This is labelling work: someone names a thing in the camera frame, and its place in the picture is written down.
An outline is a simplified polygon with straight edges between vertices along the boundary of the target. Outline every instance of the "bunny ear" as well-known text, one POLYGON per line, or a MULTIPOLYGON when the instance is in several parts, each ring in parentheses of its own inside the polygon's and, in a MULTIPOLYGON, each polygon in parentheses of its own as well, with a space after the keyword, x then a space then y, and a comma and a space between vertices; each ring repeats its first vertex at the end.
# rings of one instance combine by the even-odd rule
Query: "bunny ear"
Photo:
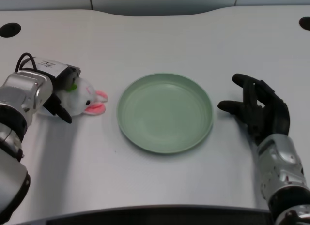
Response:
POLYGON ((97 102, 105 103, 108 101, 108 99, 109 99, 108 96, 104 92, 96 90, 96 101, 97 102))
POLYGON ((100 115, 106 111, 106 106, 103 103, 94 103, 88 106, 84 113, 88 115, 100 115))

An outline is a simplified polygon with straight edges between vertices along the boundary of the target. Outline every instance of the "table surface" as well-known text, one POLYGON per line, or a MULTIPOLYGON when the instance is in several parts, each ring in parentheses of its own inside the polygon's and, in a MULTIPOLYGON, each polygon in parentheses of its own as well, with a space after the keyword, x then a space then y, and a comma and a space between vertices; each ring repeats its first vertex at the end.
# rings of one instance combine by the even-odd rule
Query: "table surface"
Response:
POLYGON ((126 17, 88 10, 0 12, 21 33, 0 38, 0 83, 23 52, 79 66, 109 95, 105 114, 66 124, 37 115, 23 141, 29 192, 10 223, 114 207, 198 204, 266 209, 250 145, 235 119, 217 109, 241 100, 235 73, 265 80, 285 100, 290 136, 310 179, 310 6, 231 7, 199 15, 126 17), (214 108, 210 135, 175 155, 143 151, 116 120, 124 89, 142 76, 191 78, 214 108))

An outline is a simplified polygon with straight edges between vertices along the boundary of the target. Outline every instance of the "silver robotic arm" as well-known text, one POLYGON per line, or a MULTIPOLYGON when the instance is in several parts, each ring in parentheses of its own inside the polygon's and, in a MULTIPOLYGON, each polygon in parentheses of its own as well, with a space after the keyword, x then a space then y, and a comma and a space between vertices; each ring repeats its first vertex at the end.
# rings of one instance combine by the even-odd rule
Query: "silver robotic arm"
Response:
POLYGON ((243 88, 243 102, 222 101, 218 108, 243 122, 256 143, 262 196, 276 225, 310 224, 310 191, 299 156, 288 137, 287 105, 263 81, 235 74, 243 88), (257 100, 264 107, 257 105, 257 100))
POLYGON ((36 60, 25 53, 19 59, 15 72, 0 88, 0 224, 10 219, 30 186, 30 176, 20 160, 23 157, 21 142, 31 125, 33 114, 44 106, 52 114, 71 122, 70 115, 53 92, 55 88, 69 88, 80 70, 60 64, 51 60, 36 60), (25 56, 29 59, 21 64, 25 56), (53 67, 57 67, 57 74, 51 69, 53 67))
POLYGON ((25 197, 30 177, 22 158, 21 141, 33 114, 53 92, 51 80, 32 71, 9 75, 0 88, 0 223, 6 222, 25 197))

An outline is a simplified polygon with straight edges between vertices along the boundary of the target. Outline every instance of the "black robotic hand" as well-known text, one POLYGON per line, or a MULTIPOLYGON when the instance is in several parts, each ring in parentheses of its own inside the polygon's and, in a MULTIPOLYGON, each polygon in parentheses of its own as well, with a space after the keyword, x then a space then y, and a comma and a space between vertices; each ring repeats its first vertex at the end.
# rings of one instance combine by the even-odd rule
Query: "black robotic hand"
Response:
POLYGON ((232 80, 243 88, 243 102, 222 101, 217 105, 219 109, 246 124, 257 145, 271 134, 288 135, 290 114, 287 105, 273 89, 264 81, 243 74, 235 74, 232 80), (265 106, 257 105, 257 100, 265 106))

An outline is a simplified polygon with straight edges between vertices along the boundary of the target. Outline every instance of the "white plush toy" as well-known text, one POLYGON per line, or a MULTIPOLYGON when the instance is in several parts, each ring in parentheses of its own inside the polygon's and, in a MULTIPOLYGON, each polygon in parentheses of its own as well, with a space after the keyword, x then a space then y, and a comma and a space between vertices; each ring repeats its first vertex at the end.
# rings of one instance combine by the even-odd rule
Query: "white plush toy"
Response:
MULTIPOLYGON (((61 100, 61 105, 71 116, 81 113, 99 115, 106 111, 103 104, 108 101, 108 96, 102 91, 95 90, 85 79, 78 77, 73 87, 66 91, 56 92, 61 100)), ((45 108, 39 111, 40 114, 52 115, 45 108)))

